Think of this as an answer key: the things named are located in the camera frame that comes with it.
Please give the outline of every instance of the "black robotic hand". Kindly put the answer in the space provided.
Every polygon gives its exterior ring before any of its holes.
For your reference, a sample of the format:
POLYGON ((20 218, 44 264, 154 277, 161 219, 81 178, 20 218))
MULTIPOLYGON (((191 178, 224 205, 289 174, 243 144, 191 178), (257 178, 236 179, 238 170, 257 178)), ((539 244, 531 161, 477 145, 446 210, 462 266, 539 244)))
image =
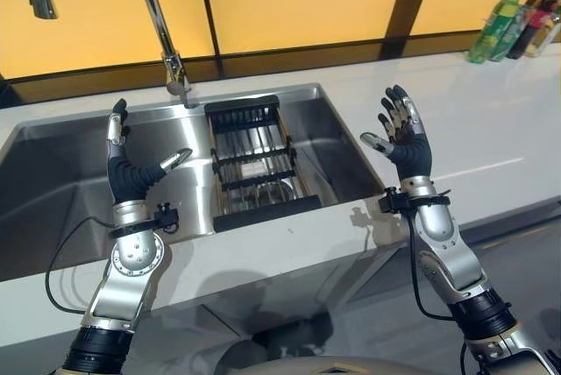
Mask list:
POLYGON ((360 139, 395 164, 400 180, 430 176, 432 155, 429 140, 415 105, 407 92, 397 85, 387 88, 386 95, 391 102, 384 97, 381 103, 391 121, 384 114, 379 114, 378 119, 386 129, 389 142, 371 132, 362 133, 360 139))
POLYGON ((135 167, 127 158, 124 143, 130 128, 124 126, 128 116, 126 101, 120 99, 113 107, 107 128, 109 155, 107 158, 107 176, 115 203, 144 200, 148 189, 166 176, 193 152, 180 149, 167 159, 149 167, 135 167))

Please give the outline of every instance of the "silver robotic arm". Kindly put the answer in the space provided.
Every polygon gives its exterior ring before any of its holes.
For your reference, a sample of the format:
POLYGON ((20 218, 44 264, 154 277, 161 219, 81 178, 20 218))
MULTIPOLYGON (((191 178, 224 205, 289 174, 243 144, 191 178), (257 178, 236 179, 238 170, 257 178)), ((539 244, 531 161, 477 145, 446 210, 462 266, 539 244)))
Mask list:
POLYGON ((110 235, 116 243, 67 360, 55 375, 121 373, 150 279, 164 257, 164 244, 154 231, 172 233, 177 228, 177 210, 168 203, 150 218, 146 195, 192 151, 181 149, 157 165, 135 167, 124 149, 129 133, 124 126, 126 117, 126 102, 121 99, 113 108, 107 130, 107 174, 115 198, 116 226, 110 235))
POLYGON ((395 188, 387 189, 380 207, 382 211, 401 213, 412 252, 418 249, 412 260, 418 260, 451 316, 429 314, 418 301, 422 312, 457 323, 467 348, 480 363, 480 374, 557 375, 510 313, 510 304, 491 287, 477 257, 460 236, 448 209, 450 200, 439 195, 430 180, 430 145, 415 105, 399 86, 388 88, 386 94, 389 99, 381 103, 391 121, 383 114, 378 119, 389 141, 371 132, 363 133, 360 139, 396 165, 400 193, 395 188))

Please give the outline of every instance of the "sink basin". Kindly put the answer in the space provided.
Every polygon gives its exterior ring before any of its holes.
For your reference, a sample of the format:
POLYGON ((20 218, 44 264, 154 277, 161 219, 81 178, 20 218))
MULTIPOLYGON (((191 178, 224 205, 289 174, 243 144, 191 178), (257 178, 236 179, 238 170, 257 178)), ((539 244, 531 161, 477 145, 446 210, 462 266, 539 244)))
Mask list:
MULTIPOLYGON (((277 95, 308 190, 322 207, 381 194, 382 186, 316 84, 209 98, 208 102, 277 95)), ((44 272, 63 234, 86 216, 112 221, 105 175, 108 112, 23 123, 0 151, 0 281, 44 272)), ((165 241, 214 233, 215 178, 203 106, 130 108, 127 154, 149 166, 188 146, 193 154, 156 184, 148 206, 171 202, 180 228, 165 241)), ((56 268, 108 256, 107 230, 86 223, 65 246, 56 268)))

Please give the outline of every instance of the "red bottle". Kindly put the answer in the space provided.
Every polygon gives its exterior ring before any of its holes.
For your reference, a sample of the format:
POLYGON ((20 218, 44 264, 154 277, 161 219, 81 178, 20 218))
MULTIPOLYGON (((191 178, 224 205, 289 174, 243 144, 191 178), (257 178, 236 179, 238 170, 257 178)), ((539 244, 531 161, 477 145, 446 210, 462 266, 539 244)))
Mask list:
POLYGON ((553 12, 557 9, 557 4, 559 0, 537 0, 534 3, 535 12, 529 19, 528 25, 524 31, 518 37, 518 40, 510 48, 507 54, 508 58, 513 60, 518 60, 528 47, 531 40, 536 36, 537 31, 539 31, 545 22, 549 20, 553 12))

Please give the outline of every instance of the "black dish rack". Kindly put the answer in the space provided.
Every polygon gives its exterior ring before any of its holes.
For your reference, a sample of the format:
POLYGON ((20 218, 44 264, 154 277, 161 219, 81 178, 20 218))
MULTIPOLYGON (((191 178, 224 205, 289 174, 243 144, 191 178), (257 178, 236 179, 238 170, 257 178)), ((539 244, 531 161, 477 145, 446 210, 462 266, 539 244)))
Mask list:
POLYGON ((216 178, 216 232, 319 209, 296 159, 277 96, 205 105, 216 178))

